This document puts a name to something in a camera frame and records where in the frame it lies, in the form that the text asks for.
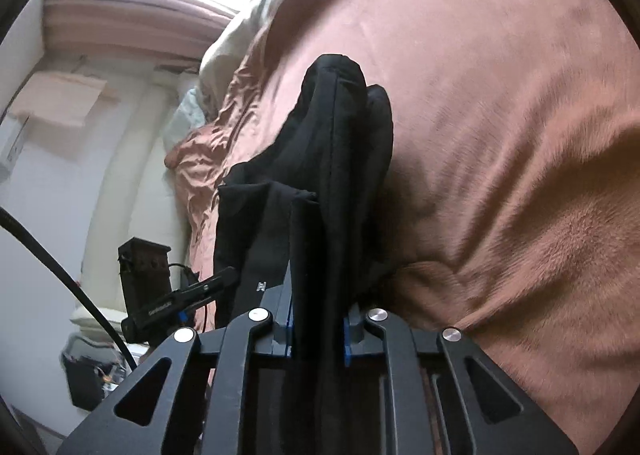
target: black garment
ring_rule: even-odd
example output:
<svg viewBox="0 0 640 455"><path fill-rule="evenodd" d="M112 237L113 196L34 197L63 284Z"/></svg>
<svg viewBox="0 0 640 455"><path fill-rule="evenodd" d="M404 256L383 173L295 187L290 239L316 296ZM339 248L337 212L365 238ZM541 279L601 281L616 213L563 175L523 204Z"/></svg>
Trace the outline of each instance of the black garment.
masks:
<svg viewBox="0 0 640 455"><path fill-rule="evenodd" d="M241 278L235 294L218 302L220 326L257 307L258 284L281 284L290 263L298 365L286 374L282 407L294 407L300 421L283 424L276 442L288 453L348 449L340 403L342 318L382 272L370 211L392 144L384 89L367 87L347 57L323 55L306 72L275 142L234 166L220 186L215 270L233 266Z"/></svg>

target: wire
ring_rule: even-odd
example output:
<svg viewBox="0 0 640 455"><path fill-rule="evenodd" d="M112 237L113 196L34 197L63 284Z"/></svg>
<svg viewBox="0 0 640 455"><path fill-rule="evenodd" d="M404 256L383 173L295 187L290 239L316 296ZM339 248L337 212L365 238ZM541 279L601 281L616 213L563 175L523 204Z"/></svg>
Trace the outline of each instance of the wire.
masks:
<svg viewBox="0 0 640 455"><path fill-rule="evenodd" d="M207 330L207 318L209 317L209 304L204 306L204 323L202 324L202 332Z"/></svg>
<svg viewBox="0 0 640 455"><path fill-rule="evenodd" d="M78 287L78 284L73 278L71 278L71 276L69 276L55 258L53 258L47 250L42 247L40 243L33 238L33 236L31 236L31 233L27 231L24 226L18 222L18 220L13 218L2 206L0 206L0 226L9 231L9 233L18 240L18 242L26 247L34 257L40 260L42 265L47 267L56 276L56 278L58 278L64 286L69 289L76 298L78 298L78 301L84 305L84 308L91 313L91 316L95 318L95 320L107 332L116 346L120 349L122 355L127 360L127 363L129 363L131 370L135 370L137 365L131 355L131 352L129 352L126 343L122 340L113 326L111 326L107 321L107 318L103 316L94 303L89 299L84 291Z"/></svg>

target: silver screw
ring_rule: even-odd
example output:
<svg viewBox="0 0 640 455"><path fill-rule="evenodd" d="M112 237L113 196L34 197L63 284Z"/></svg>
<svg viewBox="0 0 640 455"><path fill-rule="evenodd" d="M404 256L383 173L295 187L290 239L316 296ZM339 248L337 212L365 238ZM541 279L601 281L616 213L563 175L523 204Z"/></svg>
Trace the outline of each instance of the silver screw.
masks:
<svg viewBox="0 0 640 455"><path fill-rule="evenodd" d="M251 321L264 321L269 317L269 311L262 307L255 308L249 311L249 319Z"/></svg>
<svg viewBox="0 0 640 455"><path fill-rule="evenodd" d="M193 329L187 327L177 329L174 332L174 340L176 340L178 343L188 343L193 339L194 336L195 332L193 331Z"/></svg>
<svg viewBox="0 0 640 455"><path fill-rule="evenodd" d="M462 339L462 332L454 328L444 329L442 337L447 341L460 341Z"/></svg>
<svg viewBox="0 0 640 455"><path fill-rule="evenodd" d="M389 313L384 309L371 309L367 316L373 321L384 321L389 317Z"/></svg>

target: white wall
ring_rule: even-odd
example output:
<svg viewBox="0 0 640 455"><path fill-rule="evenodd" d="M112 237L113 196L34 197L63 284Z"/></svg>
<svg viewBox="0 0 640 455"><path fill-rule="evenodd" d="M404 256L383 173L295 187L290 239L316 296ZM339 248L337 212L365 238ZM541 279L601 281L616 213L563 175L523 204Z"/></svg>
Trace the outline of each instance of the white wall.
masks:
<svg viewBox="0 0 640 455"><path fill-rule="evenodd" d="M47 68L70 71L75 61L57 58ZM98 100L81 130L30 121L14 171L0 183L0 205L76 279L102 177L152 66L89 60L78 72L108 80L120 101ZM0 394L62 435L85 417L71 404L59 361L76 329L69 322L75 306L71 293L0 229Z"/></svg>
<svg viewBox="0 0 640 455"><path fill-rule="evenodd" d="M14 92L44 55L42 2L29 0L0 43L0 119Z"/></svg>

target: wrinkled fabric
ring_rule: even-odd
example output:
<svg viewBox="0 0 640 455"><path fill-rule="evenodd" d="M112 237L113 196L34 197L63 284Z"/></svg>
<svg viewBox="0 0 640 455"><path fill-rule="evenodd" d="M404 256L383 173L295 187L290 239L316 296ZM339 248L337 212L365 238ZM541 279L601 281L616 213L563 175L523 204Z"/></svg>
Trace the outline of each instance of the wrinkled fabric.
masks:
<svg viewBox="0 0 640 455"><path fill-rule="evenodd" d="M349 55L391 101L386 305L461 327L593 454L640 383L640 51L617 13L607 0L285 0L220 124L177 151L181 196L202 197L192 253L212 243L213 180L273 142L321 53Z"/></svg>
<svg viewBox="0 0 640 455"><path fill-rule="evenodd" d="M252 41L271 22L281 1L250 0L205 53L200 65L200 93L204 98L202 109L210 120L218 115L234 72Z"/></svg>

